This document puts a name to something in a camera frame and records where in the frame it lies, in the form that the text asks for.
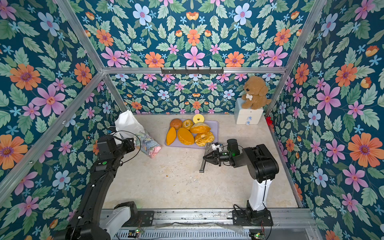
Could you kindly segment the floral paper bag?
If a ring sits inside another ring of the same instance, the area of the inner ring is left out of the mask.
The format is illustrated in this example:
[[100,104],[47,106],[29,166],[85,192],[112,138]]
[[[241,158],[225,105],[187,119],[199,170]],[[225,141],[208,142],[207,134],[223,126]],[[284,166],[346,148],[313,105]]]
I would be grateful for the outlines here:
[[122,139],[134,138],[135,146],[153,159],[162,146],[152,138],[130,110],[121,113],[115,121],[117,133]]

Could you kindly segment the orange oval bread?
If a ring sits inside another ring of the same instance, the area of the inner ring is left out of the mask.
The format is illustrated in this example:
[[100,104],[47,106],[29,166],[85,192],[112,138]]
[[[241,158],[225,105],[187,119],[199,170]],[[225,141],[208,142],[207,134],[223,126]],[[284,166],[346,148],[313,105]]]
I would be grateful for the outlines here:
[[190,146],[195,143],[193,134],[183,127],[178,130],[178,140],[181,144],[186,146]]

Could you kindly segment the metal slotted tongs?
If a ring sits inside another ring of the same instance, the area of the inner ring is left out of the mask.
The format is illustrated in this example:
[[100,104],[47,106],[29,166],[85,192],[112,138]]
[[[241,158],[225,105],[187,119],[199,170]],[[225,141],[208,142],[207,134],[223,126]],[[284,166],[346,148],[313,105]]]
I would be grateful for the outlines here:
[[204,173],[205,172],[205,166],[206,166],[206,163],[207,163],[206,155],[209,155],[212,151],[213,151],[212,143],[206,143],[205,144],[205,154],[203,156],[202,164],[201,164],[201,167],[200,167],[200,170],[199,170],[200,173]]

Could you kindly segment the glazed ring donut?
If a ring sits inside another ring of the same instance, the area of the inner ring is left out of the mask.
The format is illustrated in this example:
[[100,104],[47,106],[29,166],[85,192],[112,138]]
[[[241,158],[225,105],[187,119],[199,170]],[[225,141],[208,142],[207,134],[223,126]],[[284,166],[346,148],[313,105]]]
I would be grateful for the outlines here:
[[195,144],[199,147],[204,147],[207,143],[212,143],[215,136],[212,132],[199,133],[195,136]]

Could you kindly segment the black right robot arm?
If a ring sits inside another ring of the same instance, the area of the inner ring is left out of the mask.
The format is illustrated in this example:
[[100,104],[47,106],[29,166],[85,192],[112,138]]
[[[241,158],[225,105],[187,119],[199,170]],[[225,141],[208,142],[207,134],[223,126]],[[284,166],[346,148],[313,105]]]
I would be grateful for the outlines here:
[[211,151],[203,156],[200,172],[205,171],[207,163],[216,166],[229,164],[233,168],[247,167],[254,180],[247,211],[266,211],[270,185],[279,173],[279,165],[269,149],[264,144],[243,148],[236,139],[227,140],[225,146],[209,143],[208,147]]

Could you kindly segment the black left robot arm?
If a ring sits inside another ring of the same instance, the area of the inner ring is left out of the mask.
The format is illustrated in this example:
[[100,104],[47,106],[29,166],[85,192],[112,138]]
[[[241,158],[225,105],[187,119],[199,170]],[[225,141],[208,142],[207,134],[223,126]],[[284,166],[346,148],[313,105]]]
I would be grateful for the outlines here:
[[117,139],[106,135],[98,140],[98,160],[91,167],[85,194],[68,226],[57,231],[55,240],[111,240],[126,222],[138,217],[135,202],[125,202],[101,221],[103,204],[121,160],[135,150],[133,138],[120,140],[120,144],[116,143]]

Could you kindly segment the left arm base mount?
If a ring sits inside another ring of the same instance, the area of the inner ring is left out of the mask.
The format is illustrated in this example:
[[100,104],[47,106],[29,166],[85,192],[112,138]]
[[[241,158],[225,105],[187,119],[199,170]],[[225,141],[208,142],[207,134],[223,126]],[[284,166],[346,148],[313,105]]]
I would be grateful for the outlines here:
[[151,227],[154,220],[154,211],[138,210],[135,202],[125,202],[115,206],[113,211],[101,220],[100,227],[106,231],[111,239],[118,237],[118,232],[124,227]]

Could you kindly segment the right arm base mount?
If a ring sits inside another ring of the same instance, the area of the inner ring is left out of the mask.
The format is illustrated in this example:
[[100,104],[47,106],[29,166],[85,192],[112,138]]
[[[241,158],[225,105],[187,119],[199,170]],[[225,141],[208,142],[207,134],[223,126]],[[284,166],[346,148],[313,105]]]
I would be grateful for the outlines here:
[[234,205],[232,217],[235,226],[272,227],[274,225],[271,212],[267,208],[254,211],[249,205],[245,209]]

